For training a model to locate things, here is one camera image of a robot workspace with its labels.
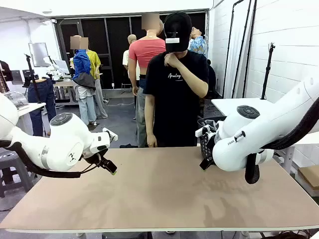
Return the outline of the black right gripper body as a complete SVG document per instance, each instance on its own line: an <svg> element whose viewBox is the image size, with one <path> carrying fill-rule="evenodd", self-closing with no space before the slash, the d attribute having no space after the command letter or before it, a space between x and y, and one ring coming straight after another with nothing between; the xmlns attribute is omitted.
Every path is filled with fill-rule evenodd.
<svg viewBox="0 0 319 239"><path fill-rule="evenodd" d="M213 161L212 152L213 152L213 148L215 146L215 137L216 137L215 132L208 132L207 133L206 147L207 147L207 160L208 161Z"/></svg>

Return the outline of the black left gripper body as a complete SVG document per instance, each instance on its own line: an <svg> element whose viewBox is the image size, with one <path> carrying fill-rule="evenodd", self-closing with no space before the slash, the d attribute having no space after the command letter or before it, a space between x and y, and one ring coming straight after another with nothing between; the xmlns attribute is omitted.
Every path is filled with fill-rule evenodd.
<svg viewBox="0 0 319 239"><path fill-rule="evenodd" d="M100 153L96 154L98 157L97 167L109 167L110 161L101 156Z"/></svg>

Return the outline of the person's left hand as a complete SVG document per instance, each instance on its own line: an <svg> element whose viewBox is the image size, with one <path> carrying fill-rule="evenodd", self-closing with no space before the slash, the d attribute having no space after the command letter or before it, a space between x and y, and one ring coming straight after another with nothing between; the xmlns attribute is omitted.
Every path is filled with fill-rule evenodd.
<svg viewBox="0 0 319 239"><path fill-rule="evenodd" d="M181 62L174 53L168 53L164 57L164 65L167 67L179 68Z"/></svg>

